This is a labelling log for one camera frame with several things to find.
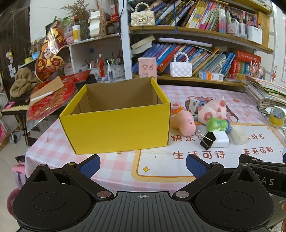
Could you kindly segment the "black binder clip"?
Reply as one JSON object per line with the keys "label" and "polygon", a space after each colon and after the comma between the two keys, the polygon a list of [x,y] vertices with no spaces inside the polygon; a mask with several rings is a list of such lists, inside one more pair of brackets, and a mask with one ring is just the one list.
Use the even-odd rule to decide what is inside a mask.
{"label": "black binder clip", "polygon": [[196,135],[201,139],[200,145],[208,150],[212,147],[213,143],[216,141],[216,137],[213,132],[206,132],[206,134],[202,134],[199,130],[196,132]]}

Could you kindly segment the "white rectangular box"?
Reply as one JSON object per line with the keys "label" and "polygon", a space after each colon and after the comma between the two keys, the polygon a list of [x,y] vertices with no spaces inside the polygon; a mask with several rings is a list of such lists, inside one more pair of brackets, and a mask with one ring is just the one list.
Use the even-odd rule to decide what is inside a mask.
{"label": "white rectangular box", "polygon": [[229,137],[226,132],[223,131],[214,131],[212,132],[214,137],[216,138],[215,141],[212,143],[211,148],[224,148],[228,147],[229,145]]}

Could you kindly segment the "green dinosaur toy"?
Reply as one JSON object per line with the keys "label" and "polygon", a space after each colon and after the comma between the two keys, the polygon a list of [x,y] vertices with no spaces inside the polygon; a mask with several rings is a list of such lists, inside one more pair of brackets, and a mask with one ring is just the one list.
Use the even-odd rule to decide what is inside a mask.
{"label": "green dinosaur toy", "polygon": [[222,131],[228,133],[231,130],[231,124],[226,119],[219,119],[217,117],[211,118],[206,123],[207,132]]}

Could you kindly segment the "white eraser block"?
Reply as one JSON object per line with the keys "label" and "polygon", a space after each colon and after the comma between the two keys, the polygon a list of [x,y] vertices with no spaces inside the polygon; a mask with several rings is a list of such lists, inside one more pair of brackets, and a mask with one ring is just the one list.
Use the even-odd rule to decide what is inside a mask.
{"label": "white eraser block", "polygon": [[235,145],[244,145],[248,143],[248,134],[245,132],[242,126],[234,126],[229,132],[230,138],[233,140]]}

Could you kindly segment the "pink chick plush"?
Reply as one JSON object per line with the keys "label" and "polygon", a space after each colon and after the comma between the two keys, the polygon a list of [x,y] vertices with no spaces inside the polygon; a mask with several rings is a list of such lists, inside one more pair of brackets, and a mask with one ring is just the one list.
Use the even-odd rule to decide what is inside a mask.
{"label": "pink chick plush", "polygon": [[195,134],[196,124],[192,114],[182,110],[176,113],[171,120],[171,126],[178,129],[183,136],[191,136]]}

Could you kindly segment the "pink pig plush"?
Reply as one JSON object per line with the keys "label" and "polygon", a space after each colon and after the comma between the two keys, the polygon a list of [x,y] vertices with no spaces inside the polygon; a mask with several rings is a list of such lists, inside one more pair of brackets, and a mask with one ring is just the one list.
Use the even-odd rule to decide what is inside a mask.
{"label": "pink pig plush", "polygon": [[224,97],[214,99],[198,108],[198,122],[206,125],[212,118],[226,119],[226,101]]}

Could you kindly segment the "teal utility knife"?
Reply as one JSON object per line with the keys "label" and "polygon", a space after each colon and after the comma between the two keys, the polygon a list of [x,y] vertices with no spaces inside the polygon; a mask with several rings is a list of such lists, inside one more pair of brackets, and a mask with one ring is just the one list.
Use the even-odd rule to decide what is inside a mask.
{"label": "teal utility knife", "polygon": [[197,116],[197,114],[193,114],[193,119],[194,119],[195,122],[198,121],[198,116]]}

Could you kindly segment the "pink checkered tablecloth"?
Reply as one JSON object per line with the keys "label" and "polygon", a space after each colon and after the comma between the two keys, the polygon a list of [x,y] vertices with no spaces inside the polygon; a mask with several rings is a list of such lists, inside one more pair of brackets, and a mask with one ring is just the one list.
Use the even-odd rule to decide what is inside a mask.
{"label": "pink checkered tablecloth", "polygon": [[[282,162],[285,144],[274,128],[261,123],[253,101],[243,93],[161,85],[135,87],[128,82],[84,87],[26,154],[26,175],[37,165],[60,168],[93,154],[101,159],[93,180],[113,191],[175,191],[193,179],[186,157],[194,153],[206,162],[236,167],[240,154]],[[203,150],[200,138],[185,137],[170,127],[172,113],[189,97],[224,98],[231,117],[248,133],[248,143]]]}

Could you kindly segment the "yellow tape roll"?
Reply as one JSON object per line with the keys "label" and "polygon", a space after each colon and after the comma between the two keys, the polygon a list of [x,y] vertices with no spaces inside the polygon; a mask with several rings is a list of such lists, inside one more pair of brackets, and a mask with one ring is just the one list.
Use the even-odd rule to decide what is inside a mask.
{"label": "yellow tape roll", "polygon": [[279,107],[272,107],[270,110],[269,121],[276,127],[283,127],[285,123],[285,112]]}

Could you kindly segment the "pink backpack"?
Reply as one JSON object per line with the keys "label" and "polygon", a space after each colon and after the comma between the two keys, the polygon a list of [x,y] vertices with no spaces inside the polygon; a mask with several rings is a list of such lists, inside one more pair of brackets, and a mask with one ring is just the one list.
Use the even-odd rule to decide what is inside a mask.
{"label": "pink backpack", "polygon": [[19,191],[27,181],[26,173],[25,173],[25,163],[20,162],[16,166],[12,168],[12,172],[14,174],[14,179],[16,182],[17,188],[14,189],[7,198],[7,210],[9,214],[15,218],[14,212],[13,212],[13,202],[18,195]]}

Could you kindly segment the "red decorative paper sheets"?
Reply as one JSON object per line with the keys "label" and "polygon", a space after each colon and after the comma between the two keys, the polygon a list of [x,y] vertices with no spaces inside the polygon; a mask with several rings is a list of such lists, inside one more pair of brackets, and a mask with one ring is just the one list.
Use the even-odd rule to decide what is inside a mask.
{"label": "red decorative paper sheets", "polygon": [[[45,117],[49,116],[62,106],[64,106],[77,92],[76,84],[84,83],[89,77],[90,71],[86,70],[76,74],[62,76],[60,77],[64,87],[55,91],[51,95],[43,98],[42,100],[31,104],[29,102],[29,107],[27,110],[27,120],[28,121],[37,121],[42,120]],[[37,90],[45,86],[48,82],[39,84],[32,92],[35,93]]]}

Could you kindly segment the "stack of paper books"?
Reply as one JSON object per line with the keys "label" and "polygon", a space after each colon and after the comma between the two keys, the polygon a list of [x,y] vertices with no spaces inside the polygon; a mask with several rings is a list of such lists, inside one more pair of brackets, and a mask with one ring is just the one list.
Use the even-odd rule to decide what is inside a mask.
{"label": "stack of paper books", "polygon": [[256,102],[261,113],[269,115],[270,109],[276,106],[285,109],[285,87],[250,76],[246,76],[242,82],[245,92]]}

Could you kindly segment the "yellow cardboard box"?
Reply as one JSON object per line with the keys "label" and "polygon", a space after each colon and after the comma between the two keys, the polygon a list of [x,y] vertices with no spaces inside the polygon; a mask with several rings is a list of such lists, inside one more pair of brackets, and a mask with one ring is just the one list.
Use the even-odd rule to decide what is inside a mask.
{"label": "yellow cardboard box", "polygon": [[60,114],[77,155],[166,147],[171,103],[153,77],[88,84]]}

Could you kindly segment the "electric keyboard piano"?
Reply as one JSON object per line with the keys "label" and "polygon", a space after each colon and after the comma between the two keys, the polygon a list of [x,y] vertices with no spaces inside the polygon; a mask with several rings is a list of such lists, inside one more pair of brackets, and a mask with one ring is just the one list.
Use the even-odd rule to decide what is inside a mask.
{"label": "electric keyboard piano", "polygon": [[12,98],[1,110],[2,115],[26,115],[28,107],[30,94],[24,94],[18,98]]}

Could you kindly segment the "orange white medicine box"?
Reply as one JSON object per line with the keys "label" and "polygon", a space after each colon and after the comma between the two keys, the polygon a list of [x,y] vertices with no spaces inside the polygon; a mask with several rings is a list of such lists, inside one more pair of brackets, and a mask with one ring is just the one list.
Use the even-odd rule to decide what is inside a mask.
{"label": "orange white medicine box", "polygon": [[215,72],[200,71],[199,77],[202,80],[223,81],[224,75]]}

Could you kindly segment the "white quilted mini handbag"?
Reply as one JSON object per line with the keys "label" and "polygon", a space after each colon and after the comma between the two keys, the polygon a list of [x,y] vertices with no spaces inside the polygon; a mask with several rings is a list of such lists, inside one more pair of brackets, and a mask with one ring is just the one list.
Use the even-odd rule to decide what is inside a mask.
{"label": "white quilted mini handbag", "polygon": [[[184,55],[185,61],[177,61],[179,55]],[[171,77],[192,77],[193,65],[189,62],[189,56],[185,52],[177,52],[174,60],[170,63]]]}

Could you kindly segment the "brown plush blanket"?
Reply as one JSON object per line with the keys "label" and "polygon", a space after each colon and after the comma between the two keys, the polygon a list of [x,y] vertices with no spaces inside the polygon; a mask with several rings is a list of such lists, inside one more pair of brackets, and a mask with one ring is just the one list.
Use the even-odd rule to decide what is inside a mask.
{"label": "brown plush blanket", "polygon": [[11,98],[18,98],[35,88],[40,80],[27,67],[18,70],[15,81],[10,88]]}

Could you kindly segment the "red gold fortune poster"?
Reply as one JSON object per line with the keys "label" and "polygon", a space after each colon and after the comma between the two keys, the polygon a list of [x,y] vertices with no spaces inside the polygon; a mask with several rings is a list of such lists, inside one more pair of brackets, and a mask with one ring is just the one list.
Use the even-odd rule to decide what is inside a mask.
{"label": "red gold fortune poster", "polygon": [[64,61],[58,53],[65,46],[61,21],[57,20],[46,35],[35,64],[35,74],[41,82],[48,80],[63,65]]}

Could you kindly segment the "white storage shelf unit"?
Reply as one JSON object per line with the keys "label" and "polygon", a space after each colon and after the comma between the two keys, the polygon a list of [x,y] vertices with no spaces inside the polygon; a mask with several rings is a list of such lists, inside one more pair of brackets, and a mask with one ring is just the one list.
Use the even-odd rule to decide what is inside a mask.
{"label": "white storage shelf unit", "polygon": [[108,82],[111,70],[112,82],[125,80],[122,43],[118,33],[69,44],[62,57],[65,75],[90,70],[97,82]]}

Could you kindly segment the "pink cylindrical canister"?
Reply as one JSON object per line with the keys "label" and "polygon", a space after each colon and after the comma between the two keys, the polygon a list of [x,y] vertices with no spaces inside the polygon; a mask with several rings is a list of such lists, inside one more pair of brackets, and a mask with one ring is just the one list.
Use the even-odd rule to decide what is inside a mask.
{"label": "pink cylindrical canister", "polygon": [[157,81],[157,60],[155,57],[138,58],[139,77],[153,77]]}

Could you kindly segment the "wooden bookshelf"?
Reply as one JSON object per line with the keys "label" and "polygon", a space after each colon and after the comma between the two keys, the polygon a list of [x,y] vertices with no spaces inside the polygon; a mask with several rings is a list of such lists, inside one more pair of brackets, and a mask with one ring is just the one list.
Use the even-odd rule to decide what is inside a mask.
{"label": "wooden bookshelf", "polygon": [[[262,15],[265,19],[267,16],[272,16],[273,9],[271,4],[266,3],[261,5],[256,1],[226,1],[236,8],[241,8],[248,12],[254,12],[257,16]],[[203,42],[211,45],[211,50],[228,47],[232,51],[243,50],[247,52],[260,51],[265,54],[273,54],[274,50],[264,43],[259,45],[255,42],[250,42],[247,39],[234,35],[223,34],[216,31],[207,31],[203,29],[192,29],[189,27],[173,27],[173,26],[147,26],[147,27],[129,27],[130,35],[147,35],[153,34],[156,38],[168,37],[192,40]],[[160,85],[180,85],[191,87],[206,87],[211,89],[224,89],[230,91],[244,92],[243,82],[228,82],[228,81],[204,81],[199,77],[171,77],[168,74],[160,74],[157,77],[157,82]]]}

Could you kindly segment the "white yellow bottle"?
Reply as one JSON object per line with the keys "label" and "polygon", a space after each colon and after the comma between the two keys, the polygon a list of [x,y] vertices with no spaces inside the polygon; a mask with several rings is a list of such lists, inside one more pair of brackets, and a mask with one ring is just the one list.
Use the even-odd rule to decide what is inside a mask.
{"label": "white yellow bottle", "polygon": [[82,37],[81,37],[81,26],[79,24],[74,25],[72,27],[72,32],[73,32],[74,43],[80,42],[82,40]]}

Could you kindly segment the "cream quilted mini handbag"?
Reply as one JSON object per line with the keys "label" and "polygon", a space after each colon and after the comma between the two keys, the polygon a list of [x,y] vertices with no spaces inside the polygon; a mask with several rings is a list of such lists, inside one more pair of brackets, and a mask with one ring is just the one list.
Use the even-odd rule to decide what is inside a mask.
{"label": "cream quilted mini handbag", "polygon": [[[138,11],[138,8],[144,5],[147,11]],[[154,26],[155,25],[155,13],[151,11],[150,6],[147,3],[140,2],[136,4],[134,12],[131,13],[131,26]]]}

